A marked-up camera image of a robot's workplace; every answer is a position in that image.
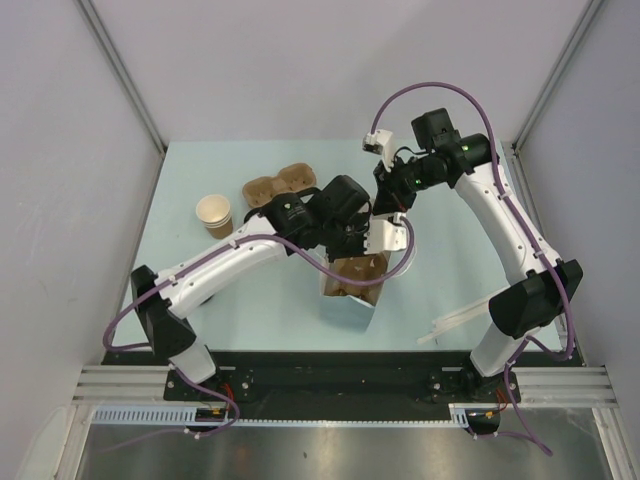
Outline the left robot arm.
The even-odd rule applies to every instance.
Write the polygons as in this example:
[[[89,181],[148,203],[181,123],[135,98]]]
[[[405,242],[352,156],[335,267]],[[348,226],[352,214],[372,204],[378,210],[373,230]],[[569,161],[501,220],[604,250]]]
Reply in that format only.
[[[276,194],[251,210],[237,230],[175,267],[158,273],[146,265],[134,270],[134,310],[154,355],[180,371],[197,398],[214,397],[221,376],[188,315],[253,269],[297,250],[322,246],[330,256],[362,252],[369,207],[364,188],[339,175],[324,189]]]

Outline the stack of paper cups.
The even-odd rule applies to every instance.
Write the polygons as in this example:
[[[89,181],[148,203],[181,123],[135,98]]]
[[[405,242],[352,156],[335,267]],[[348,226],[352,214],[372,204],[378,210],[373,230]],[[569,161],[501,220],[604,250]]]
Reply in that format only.
[[[196,205],[196,216],[215,239],[224,239],[233,230],[233,218],[229,200],[219,194],[207,195]]]

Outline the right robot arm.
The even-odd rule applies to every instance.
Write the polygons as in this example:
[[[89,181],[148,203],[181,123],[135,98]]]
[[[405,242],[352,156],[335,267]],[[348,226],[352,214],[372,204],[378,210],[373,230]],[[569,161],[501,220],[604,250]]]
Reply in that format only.
[[[367,133],[363,148],[380,156],[374,170],[377,215],[407,212],[421,190],[447,184],[465,201],[489,237],[509,286],[488,302],[492,324],[470,353],[471,370],[461,376],[463,393],[484,401],[497,389],[497,375],[541,328],[565,313],[583,271],[565,261],[543,239],[493,161],[483,134],[463,137],[446,109],[427,112],[411,123],[421,153],[408,161],[396,156],[393,135]]]

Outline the brown cardboard cup carrier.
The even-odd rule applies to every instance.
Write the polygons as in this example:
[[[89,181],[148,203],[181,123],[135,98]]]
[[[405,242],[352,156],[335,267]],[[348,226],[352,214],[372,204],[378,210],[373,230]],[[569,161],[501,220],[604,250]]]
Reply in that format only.
[[[327,264],[329,270],[339,276],[354,281],[375,280],[383,276],[389,266],[388,252],[363,257],[336,259]],[[383,284],[372,286],[356,286],[332,277],[322,277],[322,294],[328,297],[354,297],[373,307],[376,306],[383,289]]]

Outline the light blue paper bag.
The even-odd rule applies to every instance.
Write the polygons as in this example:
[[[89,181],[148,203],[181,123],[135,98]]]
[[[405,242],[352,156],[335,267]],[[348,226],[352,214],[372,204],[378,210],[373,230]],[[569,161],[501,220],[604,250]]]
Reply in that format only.
[[[415,232],[404,214],[370,220],[350,251],[326,253],[322,260],[321,319],[347,330],[367,330],[384,284],[404,274],[414,256]]]

